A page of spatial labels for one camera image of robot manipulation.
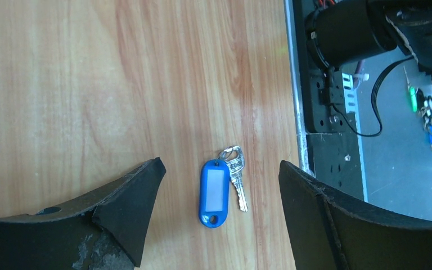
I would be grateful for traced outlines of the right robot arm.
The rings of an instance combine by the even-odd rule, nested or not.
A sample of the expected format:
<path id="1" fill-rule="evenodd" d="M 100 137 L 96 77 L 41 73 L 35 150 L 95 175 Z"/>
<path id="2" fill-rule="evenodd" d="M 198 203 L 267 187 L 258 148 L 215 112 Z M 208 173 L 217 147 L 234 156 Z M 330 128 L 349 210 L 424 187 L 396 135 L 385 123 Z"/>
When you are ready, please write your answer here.
<path id="1" fill-rule="evenodd" d="M 432 1 L 341 1 L 309 13 L 304 26 L 321 69 L 399 48 L 432 71 Z"/>

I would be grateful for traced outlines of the blue tag key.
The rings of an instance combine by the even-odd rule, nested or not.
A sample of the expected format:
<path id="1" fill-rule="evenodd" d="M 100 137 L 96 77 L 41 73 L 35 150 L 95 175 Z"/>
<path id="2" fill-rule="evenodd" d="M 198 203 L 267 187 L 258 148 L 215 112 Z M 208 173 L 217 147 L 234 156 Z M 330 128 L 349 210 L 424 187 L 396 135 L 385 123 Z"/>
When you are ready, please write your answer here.
<path id="1" fill-rule="evenodd" d="M 242 182 L 245 157 L 240 146 L 224 149 L 216 159 L 207 161 L 200 174 L 199 220 L 207 228 L 220 227 L 228 217 L 230 185 L 236 190 L 238 207 L 248 212 Z"/>

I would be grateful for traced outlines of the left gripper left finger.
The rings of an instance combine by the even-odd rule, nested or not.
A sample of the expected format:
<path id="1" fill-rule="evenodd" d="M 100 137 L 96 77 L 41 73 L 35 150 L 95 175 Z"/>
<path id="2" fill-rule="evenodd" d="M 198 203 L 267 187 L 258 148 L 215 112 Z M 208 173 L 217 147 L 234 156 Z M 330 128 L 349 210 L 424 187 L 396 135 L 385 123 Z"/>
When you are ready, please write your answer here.
<path id="1" fill-rule="evenodd" d="M 37 214 L 0 218 L 0 269 L 133 269 L 142 262 L 159 158 Z"/>

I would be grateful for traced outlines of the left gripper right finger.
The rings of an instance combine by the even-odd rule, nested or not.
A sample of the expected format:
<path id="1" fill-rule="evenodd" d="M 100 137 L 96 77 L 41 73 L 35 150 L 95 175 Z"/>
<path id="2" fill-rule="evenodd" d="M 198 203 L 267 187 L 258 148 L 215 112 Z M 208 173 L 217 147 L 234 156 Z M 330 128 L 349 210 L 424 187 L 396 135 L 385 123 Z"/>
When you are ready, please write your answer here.
<path id="1" fill-rule="evenodd" d="M 432 269 L 432 221 L 356 199 L 285 160 L 278 180 L 297 269 Z"/>

